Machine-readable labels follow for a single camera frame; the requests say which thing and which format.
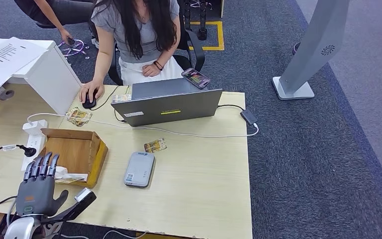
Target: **long black hair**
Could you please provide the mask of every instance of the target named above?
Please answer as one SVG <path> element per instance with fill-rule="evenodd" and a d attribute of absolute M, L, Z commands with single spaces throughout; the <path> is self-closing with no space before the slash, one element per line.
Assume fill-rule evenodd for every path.
<path fill-rule="evenodd" d="M 170 1 L 144 0 L 156 32 L 156 47 L 159 51 L 169 50 L 177 40 L 177 29 L 171 18 Z M 125 43 L 135 58 L 141 58 L 143 48 L 141 47 L 140 30 L 135 22 L 138 11 L 135 8 L 134 0 L 101 0 L 95 7 L 102 5 L 106 5 L 106 7 L 114 5 L 119 11 L 125 29 Z"/>

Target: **laptop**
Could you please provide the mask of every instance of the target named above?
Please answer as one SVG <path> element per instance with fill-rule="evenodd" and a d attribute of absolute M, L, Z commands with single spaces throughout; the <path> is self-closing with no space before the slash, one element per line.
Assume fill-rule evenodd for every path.
<path fill-rule="evenodd" d="M 136 100 L 141 98 L 176 95 L 195 91 L 201 90 L 185 78 L 151 81 L 132 84 L 131 99 Z"/>
<path fill-rule="evenodd" d="M 217 89 L 152 96 L 111 105 L 131 126 L 188 120 L 213 116 L 222 91 Z"/>

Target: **paper document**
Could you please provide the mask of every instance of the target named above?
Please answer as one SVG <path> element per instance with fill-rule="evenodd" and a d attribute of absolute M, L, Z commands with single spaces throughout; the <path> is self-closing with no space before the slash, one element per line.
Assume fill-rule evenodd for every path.
<path fill-rule="evenodd" d="M 41 56 L 47 49 L 12 37 L 0 44 L 0 87 L 19 69 Z"/>

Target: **yellow sticker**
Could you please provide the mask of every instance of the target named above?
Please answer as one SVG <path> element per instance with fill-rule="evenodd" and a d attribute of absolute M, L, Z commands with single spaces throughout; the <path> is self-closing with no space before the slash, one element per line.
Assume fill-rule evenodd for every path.
<path fill-rule="evenodd" d="M 180 113 L 181 110 L 172 110 L 172 111 L 163 111 L 160 114 L 161 115 L 167 115 L 167 114 L 175 114 L 175 113 Z"/>

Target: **power bank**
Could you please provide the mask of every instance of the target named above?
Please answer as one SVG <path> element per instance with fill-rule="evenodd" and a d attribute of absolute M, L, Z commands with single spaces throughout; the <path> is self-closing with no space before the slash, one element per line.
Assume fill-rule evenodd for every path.
<path fill-rule="evenodd" d="M 132 153 L 124 176 L 125 185 L 142 188 L 147 187 L 149 185 L 153 163 L 154 154 L 152 153 Z"/>

